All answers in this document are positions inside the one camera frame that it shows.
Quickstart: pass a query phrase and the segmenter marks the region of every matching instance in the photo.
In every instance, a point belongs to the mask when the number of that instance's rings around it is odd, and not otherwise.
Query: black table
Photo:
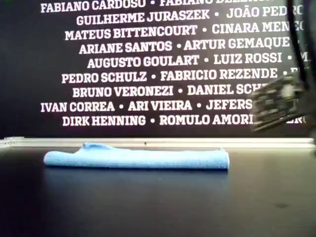
[[[228,149],[226,172],[46,168],[0,149],[0,237],[314,237],[309,149]]]

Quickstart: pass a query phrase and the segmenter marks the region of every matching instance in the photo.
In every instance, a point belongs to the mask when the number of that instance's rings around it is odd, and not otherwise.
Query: circuit board
[[[297,73],[280,77],[254,91],[252,100],[252,131],[268,129],[303,114],[297,109],[297,102],[303,92]]]

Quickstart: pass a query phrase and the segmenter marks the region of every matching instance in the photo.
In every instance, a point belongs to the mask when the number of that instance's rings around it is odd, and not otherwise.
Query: black wall
[[[288,32],[280,30],[279,26],[286,23],[284,14],[277,15],[282,8],[276,6],[284,6],[283,1],[250,1],[235,3],[216,3],[213,4],[195,4],[195,5],[179,5],[179,6],[160,6],[160,0],[156,0],[155,4],[150,1],[146,2],[143,8],[120,8],[106,10],[88,10],[75,12],[54,12],[41,13],[41,5],[37,0],[19,1],[19,0],[1,0],[0,3],[0,76],[1,76],[1,118],[0,129],[2,136],[26,136],[26,137],[304,137],[307,134],[306,128],[302,123],[288,123],[276,129],[269,130],[260,134],[252,134],[249,124],[229,124],[228,120],[222,124],[213,124],[214,118],[222,119],[222,115],[243,115],[249,118],[250,111],[247,109],[236,109],[234,106],[244,103],[247,99],[246,94],[238,94],[238,87],[245,84],[265,84],[272,78],[258,79],[220,79],[221,70],[243,70],[264,68],[274,70],[275,77],[283,74],[284,71],[290,72],[295,68],[294,58],[289,59],[292,50],[289,44]],[[257,7],[259,15],[257,17],[244,18],[228,18],[231,8],[241,8],[243,11],[249,8],[250,11]],[[270,9],[268,14],[264,14],[264,10]],[[298,25],[300,23],[300,11],[298,9]],[[103,24],[103,25],[77,25],[78,16],[87,15],[104,15],[104,14],[123,14],[123,13],[145,13],[145,18],[150,16],[150,12],[176,11],[180,12],[188,10],[209,10],[209,19],[200,20],[178,20],[178,21],[161,21],[161,22],[132,22],[128,24]],[[263,22],[275,22],[274,30],[267,32],[263,30]],[[256,28],[252,28],[254,32],[233,33],[233,34],[216,34],[213,27],[217,24],[237,24],[241,26],[243,23],[250,23],[254,27],[257,24],[260,32],[256,32]],[[113,32],[113,28],[135,28],[135,27],[167,27],[191,25],[196,30],[195,35],[182,36],[163,36],[163,37],[131,37],[131,38],[114,38],[97,40],[65,40],[65,31],[81,31],[81,30],[107,30]],[[271,47],[256,48],[233,48],[229,47],[229,42],[237,39],[254,38],[267,41],[267,38],[276,39]],[[281,39],[282,46],[278,46],[278,40]],[[184,50],[188,41],[193,40],[222,40],[225,48],[208,49],[208,50]],[[125,43],[150,42],[150,41],[170,41],[172,50],[170,51],[148,51],[148,52],[121,52],[121,53],[103,53],[103,54],[79,54],[81,45],[85,44],[107,44],[122,43],[123,50]],[[246,58],[251,57],[246,54],[259,53],[256,57],[261,57],[264,53],[269,57],[279,55],[277,61],[274,62],[270,58],[267,62],[258,61],[251,63]],[[242,63],[238,61],[235,64],[214,64],[215,55],[231,54],[235,59],[238,54],[241,55]],[[118,68],[87,68],[90,59],[93,58],[116,58],[116,57],[144,57],[154,56],[177,56],[183,55],[199,55],[196,65],[183,66],[157,66],[146,67],[144,64],[140,67],[118,67]],[[207,80],[170,80],[161,81],[161,71],[175,70],[215,70],[217,77]],[[146,72],[147,80],[139,82],[116,82],[116,83],[62,83],[62,74],[69,73],[97,73],[101,80],[102,73],[110,72]],[[229,95],[188,95],[187,85],[203,86],[215,84],[230,84],[233,94]],[[173,86],[173,94],[169,96],[144,96],[144,97],[124,97],[116,96],[114,87],[120,86]],[[73,88],[79,87],[110,87],[113,94],[110,97],[94,97],[94,98],[73,98]],[[226,100],[231,99],[231,109],[225,110],[207,110],[205,106],[209,104],[209,100]],[[177,111],[154,111],[151,107],[151,101],[158,100],[189,100],[192,110]],[[71,102],[112,102],[115,111],[109,112],[71,112],[69,104]],[[148,111],[128,111],[131,101],[148,101]],[[41,103],[59,103],[67,102],[66,112],[45,113],[41,112]],[[172,115],[203,115],[209,116],[210,124],[204,125],[160,125],[159,116]],[[63,117],[70,116],[88,116],[91,123],[92,116],[145,116],[146,124],[131,126],[63,126]],[[241,116],[233,116],[235,119],[242,119]]]

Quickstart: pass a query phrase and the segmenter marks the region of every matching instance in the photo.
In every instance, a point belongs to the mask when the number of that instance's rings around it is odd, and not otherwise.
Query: folded towel
[[[229,155],[216,151],[146,151],[114,148],[102,144],[84,143],[75,153],[48,152],[46,165],[152,168],[152,169],[228,169]]]

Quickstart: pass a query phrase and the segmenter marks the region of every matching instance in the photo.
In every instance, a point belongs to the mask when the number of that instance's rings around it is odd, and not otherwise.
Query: black cable
[[[300,79],[303,83],[304,89],[308,90],[309,84],[307,82],[306,71],[304,61],[301,55],[300,45],[298,44],[298,37],[295,28],[295,17],[293,13],[293,0],[287,0],[287,20],[289,22],[290,36],[292,41],[292,46],[294,49],[294,54],[297,62],[297,66],[300,72]]]
[[[315,47],[314,41],[312,37],[311,31],[311,18],[310,18],[310,11],[311,9],[311,1],[310,0],[303,0],[303,21],[304,21],[304,38],[306,41],[306,47],[308,52],[308,59],[310,60],[310,68],[312,72],[312,76],[314,78],[314,82],[316,84],[316,56],[315,56]]]

